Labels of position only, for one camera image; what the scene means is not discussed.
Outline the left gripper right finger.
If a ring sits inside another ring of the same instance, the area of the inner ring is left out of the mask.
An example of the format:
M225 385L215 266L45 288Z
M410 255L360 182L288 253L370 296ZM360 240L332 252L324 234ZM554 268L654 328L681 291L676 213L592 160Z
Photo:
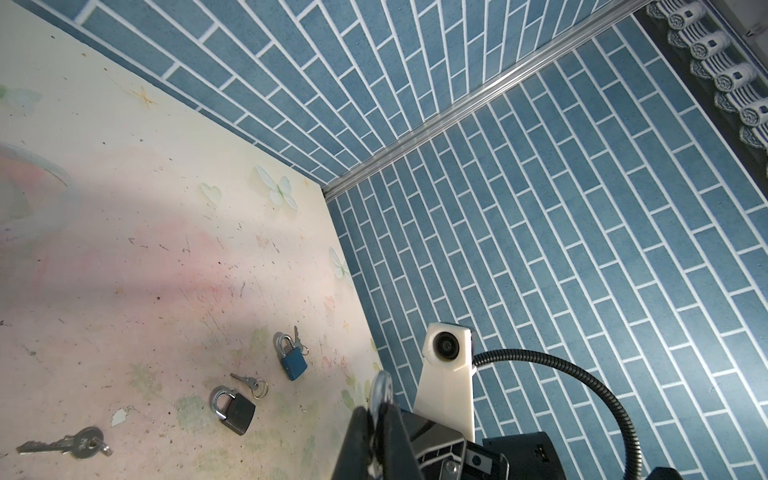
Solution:
M400 409L390 403L379 412L379 463L385 480L423 479Z

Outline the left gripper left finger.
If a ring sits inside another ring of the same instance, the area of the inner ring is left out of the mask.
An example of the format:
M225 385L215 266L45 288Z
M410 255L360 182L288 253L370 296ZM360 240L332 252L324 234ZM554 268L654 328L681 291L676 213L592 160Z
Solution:
M332 480L366 480L370 477L372 419L369 411L356 407L342 442Z

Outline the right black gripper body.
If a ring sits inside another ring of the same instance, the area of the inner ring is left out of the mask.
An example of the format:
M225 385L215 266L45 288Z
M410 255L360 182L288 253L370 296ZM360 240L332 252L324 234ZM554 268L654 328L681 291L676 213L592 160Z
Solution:
M462 433L425 417L401 411L425 479L505 480L509 464L503 454L470 442Z

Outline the blue padlock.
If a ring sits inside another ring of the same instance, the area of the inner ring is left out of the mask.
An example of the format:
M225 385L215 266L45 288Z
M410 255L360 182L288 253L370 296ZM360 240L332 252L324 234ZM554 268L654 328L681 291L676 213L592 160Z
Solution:
M287 378L291 381L298 380L308 368L306 356L309 354L309 349L300 339L298 327L294 327L292 335L277 332L274 346Z

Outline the black padlock with keys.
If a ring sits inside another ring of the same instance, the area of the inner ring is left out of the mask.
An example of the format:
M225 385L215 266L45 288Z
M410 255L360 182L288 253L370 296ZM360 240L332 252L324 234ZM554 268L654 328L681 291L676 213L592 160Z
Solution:
M246 434L255 415L253 402L243 394L223 386L212 391L210 408L225 427L239 436Z

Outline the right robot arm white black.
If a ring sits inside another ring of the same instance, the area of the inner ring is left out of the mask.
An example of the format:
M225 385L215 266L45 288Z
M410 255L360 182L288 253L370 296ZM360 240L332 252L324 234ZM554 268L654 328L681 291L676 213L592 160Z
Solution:
M614 393L590 372L553 355L522 349L496 349L477 354L473 368L503 363L522 370L538 364L555 370L565 392L557 396L553 381L541 386L551 406L537 421L541 431L495 437L483 441L457 440L458 430L445 420L425 414L406 416L415 434L417 461L426 479L565 479L579 472L594 479L677 479L668 466L647 469L643 440L653 441L650 423L635 423L630 414L640 406L639 395L652 385L652 376L639 361L629 363L621 385L635 390Z

